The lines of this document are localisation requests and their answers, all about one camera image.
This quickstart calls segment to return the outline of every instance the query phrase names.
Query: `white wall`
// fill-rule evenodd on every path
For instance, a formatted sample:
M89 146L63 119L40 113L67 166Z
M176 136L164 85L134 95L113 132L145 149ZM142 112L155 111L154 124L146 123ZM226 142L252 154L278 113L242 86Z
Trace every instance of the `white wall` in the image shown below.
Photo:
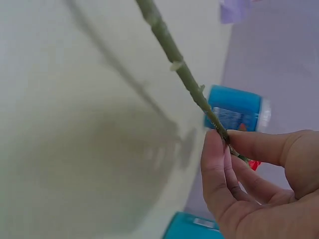
M103 49L64 1L1 2L4 239L141 238L161 208L178 210L195 175L201 112L134 1L75 3ZM218 83L230 26L219 25L217 2L158 4L199 83Z

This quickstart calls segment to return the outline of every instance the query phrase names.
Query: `blue bottle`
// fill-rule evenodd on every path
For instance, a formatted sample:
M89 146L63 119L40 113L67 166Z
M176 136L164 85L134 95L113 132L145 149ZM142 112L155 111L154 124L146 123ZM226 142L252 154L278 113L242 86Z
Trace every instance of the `blue bottle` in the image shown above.
M271 117L269 100L225 86L214 85L208 103L226 129L264 132ZM207 116L204 125L214 128Z

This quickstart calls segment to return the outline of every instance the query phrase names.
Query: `blue container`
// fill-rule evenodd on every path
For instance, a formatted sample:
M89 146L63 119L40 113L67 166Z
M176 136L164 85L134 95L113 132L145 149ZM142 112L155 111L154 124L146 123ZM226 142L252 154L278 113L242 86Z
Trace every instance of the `blue container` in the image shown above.
M216 222L178 212L163 239L224 239Z
M208 103L226 129L264 132L271 117L268 100L225 86L214 85ZM207 116L204 125L214 128Z

